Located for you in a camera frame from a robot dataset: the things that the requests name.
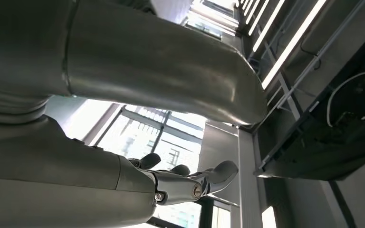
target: fluorescent light strip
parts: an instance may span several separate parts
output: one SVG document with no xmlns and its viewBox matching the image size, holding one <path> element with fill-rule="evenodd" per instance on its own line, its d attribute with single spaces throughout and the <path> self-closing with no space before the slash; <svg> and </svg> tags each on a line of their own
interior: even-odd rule
<svg viewBox="0 0 365 228">
<path fill-rule="evenodd" d="M 194 9 L 194 10 L 197 10 L 197 11 L 204 12 L 207 15 L 210 15 L 210 16 L 216 16 L 216 17 L 218 17 L 218 19 L 219 19 L 219 17 L 221 17 L 219 20 L 223 20 L 227 24 L 231 24 L 234 27 L 238 27 L 239 26 L 239 21 L 237 21 L 236 19 L 231 18 L 231 17 L 229 17 L 229 16 L 227 16 L 227 15 L 225 15 L 223 13 L 220 13 L 220 12 L 218 12 L 218 11 L 216 11 L 214 9 L 211 9 L 211 8 L 209 8 L 207 6 L 204 6 L 202 4 L 200 4 L 200 5 L 193 5 L 193 6 L 191 6 L 191 8 Z"/>
<path fill-rule="evenodd" d="M 276 228 L 275 213 L 273 207 L 267 208 L 262 213 L 262 226 L 264 228 Z"/>
<path fill-rule="evenodd" d="M 311 10 L 309 15 L 306 17 L 306 19 L 303 21 L 303 24 L 301 24 L 300 28 L 297 30 L 295 35 L 293 36 L 292 40 L 289 42 L 289 44 L 286 46 L 285 50 L 282 52 L 282 54 L 279 56 L 279 59 L 276 61 L 275 65 L 272 67 L 270 72 L 268 73 L 267 77 L 262 82 L 262 88 L 266 88 L 269 83 L 272 81 L 273 77 L 276 75 L 276 73 L 279 71 L 280 67 L 282 66 L 283 62 L 286 60 L 286 58 L 289 56 L 291 51 L 296 46 L 297 42 L 300 40 L 308 26 L 311 24 L 313 19 L 316 17 L 320 9 L 323 7 L 324 3 L 327 0 L 318 0 L 314 8 Z"/>
<path fill-rule="evenodd" d="M 259 4 L 259 0 L 256 0 L 256 1 L 255 1 L 255 3 L 254 3 L 254 6 L 252 7 L 252 10 L 251 10 L 250 14 L 249 14 L 249 15 L 248 15 L 248 17 L 247 17 L 246 25 L 248 25 L 248 23 L 250 22 L 251 17 L 252 17 L 252 15 L 254 14 L 255 9 L 257 8 L 258 4 Z"/>
<path fill-rule="evenodd" d="M 246 0 L 246 2 L 244 3 L 244 5 L 243 5 L 243 9 L 245 9 L 245 8 L 246 8 L 247 3 L 248 3 L 248 0 Z"/>
<path fill-rule="evenodd" d="M 259 19 L 261 18 L 262 14 L 264 13 L 265 8 L 268 5 L 268 2 L 269 2 L 269 0 L 265 0 L 264 4 L 262 5 L 261 10 L 258 13 L 258 16 L 255 18 L 255 21 L 252 23 L 250 31 L 248 32 L 249 36 L 251 36 L 251 34 L 253 33 L 255 27 L 257 26 Z"/>
<path fill-rule="evenodd" d="M 268 30 L 269 30 L 270 26 L 272 25 L 273 20 L 274 20 L 274 19 L 276 18 L 276 16 L 278 15 L 280 8 L 282 8 L 282 5 L 283 5 L 283 3 L 284 3 L 284 2 L 285 2 L 285 0 L 280 0 L 280 1 L 278 2 L 278 5 L 276 6 L 276 8 L 273 10 L 272 15 L 271 15 L 271 17 L 269 18 L 269 20 L 268 20 L 267 24 L 265 25 L 264 30 L 263 30 L 263 31 L 261 32 L 261 34 L 259 35 L 259 37 L 258 37 L 257 41 L 255 42 L 254 47 L 252 47 L 252 51 L 253 51 L 253 52 L 256 52 L 256 51 L 257 51 L 257 49 L 258 49 L 258 47 L 260 46 L 261 42 L 262 42 L 262 41 L 263 41 L 263 39 L 265 38 L 265 35 L 267 34 L 267 32 L 268 32 Z"/>
<path fill-rule="evenodd" d="M 199 15 L 199 14 L 197 14 L 195 12 L 192 12 L 192 11 L 189 11 L 188 16 L 189 17 L 191 16 L 191 17 L 201 18 L 202 20 L 205 20 L 205 21 L 209 22 L 209 24 L 208 24 L 209 26 L 211 26 L 211 27 L 213 27 L 215 29 L 218 29 L 218 30 L 220 30 L 220 31 L 222 31 L 224 33 L 227 33 L 227 34 L 229 34 L 231 36 L 236 36 L 236 34 L 234 33 L 234 30 L 232 30 L 231 28 L 226 27 L 226 26 L 224 26 L 222 24 L 219 24 L 218 22 L 213 21 L 213 20 L 211 20 L 211 19 L 209 19 L 207 17 L 204 17 L 204 16 Z"/>
<path fill-rule="evenodd" d="M 250 8 L 251 8 L 251 5 L 252 5 L 252 2 L 253 2 L 254 0 L 251 0 L 250 1 L 250 3 L 248 4 L 248 7 L 246 8 L 246 10 L 244 11 L 244 16 L 246 16 L 247 15 L 247 13 L 248 13 L 248 11 L 250 10 Z"/>
</svg>

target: screw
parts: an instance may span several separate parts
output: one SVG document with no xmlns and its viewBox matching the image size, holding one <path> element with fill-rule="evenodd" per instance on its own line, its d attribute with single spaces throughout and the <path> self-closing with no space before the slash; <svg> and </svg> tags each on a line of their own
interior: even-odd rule
<svg viewBox="0 0 365 228">
<path fill-rule="evenodd" d="M 200 185 L 195 185 L 194 190 L 193 190 L 193 195 L 194 197 L 197 199 L 199 197 L 201 197 L 202 195 L 202 187 Z"/>
<path fill-rule="evenodd" d="M 154 195 L 154 199 L 156 200 L 156 201 L 162 201 L 163 200 L 163 198 L 164 198 L 164 195 L 162 194 L 162 193 L 156 193 L 155 195 Z"/>
</svg>

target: window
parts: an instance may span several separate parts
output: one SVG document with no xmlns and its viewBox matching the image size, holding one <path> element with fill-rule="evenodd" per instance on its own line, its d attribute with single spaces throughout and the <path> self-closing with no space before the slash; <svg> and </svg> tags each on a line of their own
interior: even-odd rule
<svg viewBox="0 0 365 228">
<path fill-rule="evenodd" d="M 170 170 L 176 165 L 198 169 L 206 118 L 196 114 L 124 105 L 108 123 L 101 124 L 100 136 L 92 145 L 126 158 L 142 158 L 155 152 L 162 161 L 154 170 Z"/>
<path fill-rule="evenodd" d="M 202 206 L 189 202 L 157 206 L 153 216 L 184 228 L 198 228 Z"/>
<path fill-rule="evenodd" d="M 102 104 L 101 115 L 109 105 L 111 103 Z M 154 170 L 170 170 L 184 164 L 191 173 L 197 171 L 206 118 L 134 105 L 120 105 L 105 115 L 108 118 L 95 117 L 96 122 L 99 120 L 90 129 L 96 134 L 91 136 L 89 145 L 126 158 L 142 158 L 155 152 L 162 161 Z M 202 208 L 198 202 L 157 206 L 150 221 L 129 228 L 168 227 L 170 223 L 184 228 L 199 228 Z"/>
<path fill-rule="evenodd" d="M 230 228 L 230 211 L 214 206 L 212 228 Z"/>
<path fill-rule="evenodd" d="M 175 149 L 171 149 L 171 151 L 172 152 L 169 153 L 170 157 L 169 157 L 169 160 L 167 161 L 167 163 L 169 163 L 170 165 L 172 165 L 174 167 L 177 165 L 177 160 L 178 160 L 178 157 L 180 156 L 180 152 L 176 151 Z"/>
</svg>

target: glass window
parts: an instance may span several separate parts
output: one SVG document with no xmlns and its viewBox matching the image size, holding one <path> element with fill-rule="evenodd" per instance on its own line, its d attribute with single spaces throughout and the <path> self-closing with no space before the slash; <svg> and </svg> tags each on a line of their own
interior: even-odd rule
<svg viewBox="0 0 365 228">
<path fill-rule="evenodd" d="M 121 115 L 98 146 L 126 158 L 142 158 L 151 152 L 158 134 L 158 129 Z"/>
<path fill-rule="evenodd" d="M 201 205 L 189 202 L 170 206 L 157 206 L 153 216 L 184 228 L 198 228 Z"/>
<path fill-rule="evenodd" d="M 198 170 L 199 153 L 201 145 L 178 138 L 169 133 L 163 133 L 155 149 L 162 161 L 156 165 L 154 170 L 170 170 L 176 165 L 186 165 L 191 173 Z"/>
<path fill-rule="evenodd" d="M 167 125 L 177 128 L 185 133 L 203 138 L 206 118 L 196 114 L 172 112 Z"/>
<path fill-rule="evenodd" d="M 230 228 L 230 211 L 213 207 L 212 228 Z"/>
<path fill-rule="evenodd" d="M 161 123 L 165 121 L 167 116 L 166 110 L 157 108 L 141 107 L 129 104 L 125 107 L 125 109 Z"/>
</svg>

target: silver metal surface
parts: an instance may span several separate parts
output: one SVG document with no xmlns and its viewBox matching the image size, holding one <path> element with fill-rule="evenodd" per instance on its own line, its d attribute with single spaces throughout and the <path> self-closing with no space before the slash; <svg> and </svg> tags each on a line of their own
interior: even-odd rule
<svg viewBox="0 0 365 228">
<path fill-rule="evenodd" d="M 68 49 L 80 96 L 254 124 L 266 100 L 253 70 L 232 46 L 114 4 L 81 1 Z"/>
<path fill-rule="evenodd" d="M 316 54 L 312 61 L 307 65 L 307 67 L 301 72 L 301 74 L 295 80 L 295 84 L 292 86 L 292 89 L 285 93 L 283 99 L 278 104 L 278 108 L 282 107 L 283 103 L 287 101 L 287 99 L 293 94 L 299 84 L 303 81 L 303 79 L 307 76 L 307 74 L 314 68 L 319 59 L 324 55 L 324 53 L 329 49 L 332 43 L 336 40 L 336 38 L 341 34 L 342 30 L 348 25 L 348 23 L 352 20 L 355 14 L 361 9 L 361 7 L 365 4 L 365 0 L 361 0 L 358 4 L 353 8 L 353 10 L 349 13 L 349 15 L 345 18 L 345 20 L 341 23 L 341 25 L 336 29 L 336 31 L 332 34 L 332 36 L 328 39 L 328 41 L 324 44 L 321 50 Z"/>
<path fill-rule="evenodd" d="M 164 194 L 163 194 L 163 193 L 158 192 L 158 193 L 156 193 L 156 194 L 154 195 L 154 199 L 155 199 L 156 201 L 162 201 L 162 200 L 164 199 Z"/>
<path fill-rule="evenodd" d="M 202 186 L 200 184 L 195 185 L 192 194 L 194 198 L 199 199 L 202 195 Z"/>
<path fill-rule="evenodd" d="M 199 184 L 197 181 L 167 171 L 154 171 L 153 174 L 156 177 L 156 191 L 164 193 L 164 199 L 158 204 L 172 205 L 199 199 L 193 195 L 193 189 Z"/>
</svg>

